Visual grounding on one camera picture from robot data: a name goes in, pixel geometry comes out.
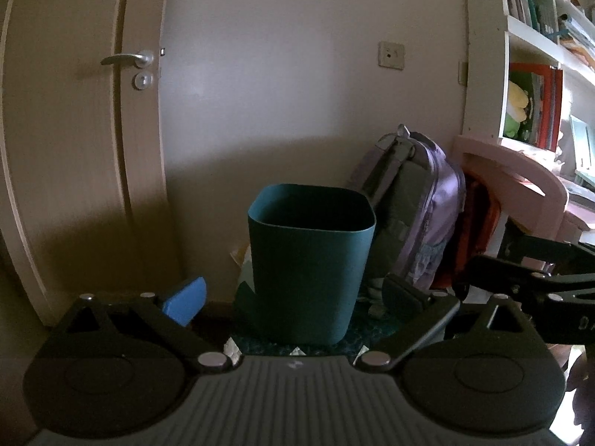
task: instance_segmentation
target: silver rivet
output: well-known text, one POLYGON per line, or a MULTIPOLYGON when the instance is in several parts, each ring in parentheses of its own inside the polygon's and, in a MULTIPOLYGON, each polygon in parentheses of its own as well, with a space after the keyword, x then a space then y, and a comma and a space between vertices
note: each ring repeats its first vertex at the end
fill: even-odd
POLYGON ((227 356, 221 352, 204 352, 198 356, 198 363, 206 368, 221 368, 227 363, 227 356))
POLYGON ((390 356, 386 352, 370 350, 362 355, 362 362, 370 367, 383 367, 390 363, 390 356))

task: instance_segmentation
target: wooden door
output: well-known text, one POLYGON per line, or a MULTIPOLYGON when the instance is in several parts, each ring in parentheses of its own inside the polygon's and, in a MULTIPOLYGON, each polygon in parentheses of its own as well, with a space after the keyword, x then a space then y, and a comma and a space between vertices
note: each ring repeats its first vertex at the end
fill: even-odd
POLYGON ((158 108, 165 0, 8 0, 0 229, 44 324, 80 293, 121 297, 181 279, 158 108), (132 59, 153 52, 152 85, 132 59))

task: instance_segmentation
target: wall socket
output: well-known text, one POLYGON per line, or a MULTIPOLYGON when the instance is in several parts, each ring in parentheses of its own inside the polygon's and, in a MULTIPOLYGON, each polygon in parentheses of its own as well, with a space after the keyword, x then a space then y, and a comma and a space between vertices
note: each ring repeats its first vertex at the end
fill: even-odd
POLYGON ((405 46, 402 43, 380 42, 378 65, 389 69, 403 70, 405 68, 405 46))

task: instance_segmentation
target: hand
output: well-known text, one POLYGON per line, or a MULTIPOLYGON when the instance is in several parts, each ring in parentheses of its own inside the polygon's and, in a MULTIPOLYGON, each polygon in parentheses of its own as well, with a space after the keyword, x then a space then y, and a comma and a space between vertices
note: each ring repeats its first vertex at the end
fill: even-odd
POLYGON ((574 423, 580 424, 584 430, 581 445, 595 444, 595 350, 587 347, 587 354, 582 354, 570 369, 566 382, 566 390, 576 389, 572 408, 574 409, 574 423))

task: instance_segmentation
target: trash can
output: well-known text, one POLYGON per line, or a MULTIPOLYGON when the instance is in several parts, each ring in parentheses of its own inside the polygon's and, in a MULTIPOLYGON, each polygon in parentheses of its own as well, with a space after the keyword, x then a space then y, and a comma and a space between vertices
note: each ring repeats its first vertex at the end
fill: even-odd
POLYGON ((248 210, 258 329, 289 344, 330 345, 349 325, 376 217, 363 194, 278 184, 248 210))

